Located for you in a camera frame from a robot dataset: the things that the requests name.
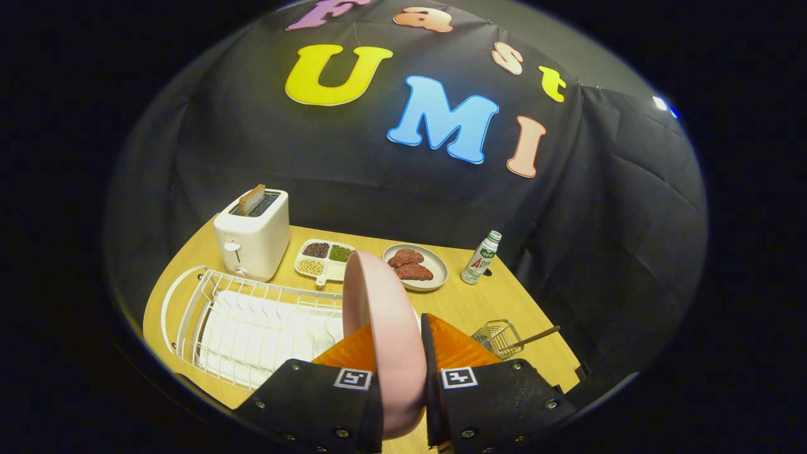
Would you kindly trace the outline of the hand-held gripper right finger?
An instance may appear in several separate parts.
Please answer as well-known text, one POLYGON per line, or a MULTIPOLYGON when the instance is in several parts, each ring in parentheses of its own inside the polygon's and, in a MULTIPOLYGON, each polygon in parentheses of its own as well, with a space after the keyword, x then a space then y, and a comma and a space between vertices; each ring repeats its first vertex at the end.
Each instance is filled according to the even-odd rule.
POLYGON ((525 359, 499 359, 440 317, 421 317, 427 442, 448 453, 525 453, 576 406, 525 359))

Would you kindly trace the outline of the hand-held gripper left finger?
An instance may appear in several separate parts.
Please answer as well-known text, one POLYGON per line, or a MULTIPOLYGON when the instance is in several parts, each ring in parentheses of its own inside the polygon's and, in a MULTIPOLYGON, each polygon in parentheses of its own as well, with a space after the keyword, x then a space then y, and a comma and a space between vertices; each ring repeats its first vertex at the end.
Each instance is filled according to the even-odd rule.
POLYGON ((380 453, 376 368, 366 324, 314 360, 286 360, 233 413, 293 452, 380 453))

